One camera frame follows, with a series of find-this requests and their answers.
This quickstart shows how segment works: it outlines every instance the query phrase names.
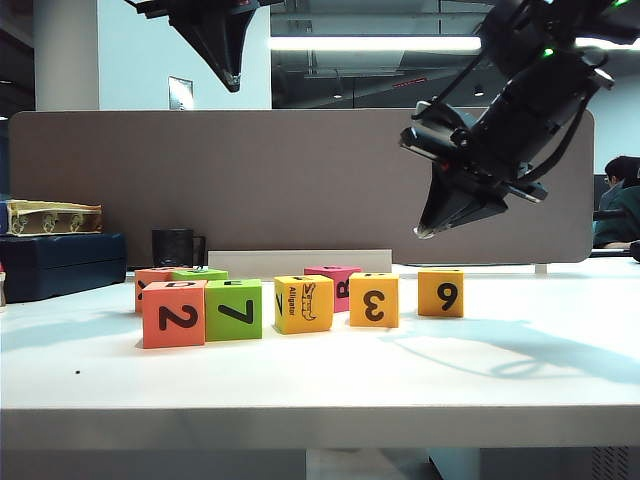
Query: gold ornate book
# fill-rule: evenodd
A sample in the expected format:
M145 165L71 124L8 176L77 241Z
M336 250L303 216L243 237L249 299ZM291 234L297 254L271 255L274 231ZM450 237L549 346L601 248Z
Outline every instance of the gold ornate book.
M101 231L101 205L30 200L0 202L0 234L26 237Z

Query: fluorescent light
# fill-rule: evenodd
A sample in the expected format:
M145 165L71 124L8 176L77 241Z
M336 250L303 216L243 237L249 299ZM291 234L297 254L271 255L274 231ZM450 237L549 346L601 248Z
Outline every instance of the fluorescent light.
M576 38L577 47L598 47L603 50L635 50L640 51L640 38L632 45L618 45L617 43L600 40L598 38Z
M269 42L279 51L473 52L480 47L478 37L271 37Z

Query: dark hair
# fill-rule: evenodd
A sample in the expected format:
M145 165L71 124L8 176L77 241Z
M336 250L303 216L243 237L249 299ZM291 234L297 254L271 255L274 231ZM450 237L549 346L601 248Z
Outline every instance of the dark hair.
M640 185L640 157L620 155L607 163L604 171L609 178L624 180L622 188Z

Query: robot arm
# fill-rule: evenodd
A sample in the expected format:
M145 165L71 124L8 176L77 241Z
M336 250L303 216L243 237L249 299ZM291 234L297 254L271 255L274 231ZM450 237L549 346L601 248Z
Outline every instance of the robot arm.
M249 22L262 6L283 0L125 0L147 18L169 25L198 52L230 92L240 90L242 47Z
M134 3L169 24L209 64L229 91L240 88L242 47L257 8L283 0L147 0ZM633 43L640 35L640 0L500 0L479 29L476 60L430 102L419 102L400 145L432 161L432 183L415 231L421 238L505 212L514 194L534 203L547 192L537 180L562 158L587 108L613 79L576 47L577 36ZM508 79L475 119L444 103L488 57ZM571 121L553 154L534 156Z

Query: black mug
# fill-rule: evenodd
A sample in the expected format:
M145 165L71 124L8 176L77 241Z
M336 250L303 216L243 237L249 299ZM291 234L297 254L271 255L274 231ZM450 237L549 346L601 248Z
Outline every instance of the black mug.
M198 258L194 260L195 241ZM207 237L194 235L191 228L154 228L151 230L151 248L154 267L204 266L207 251Z

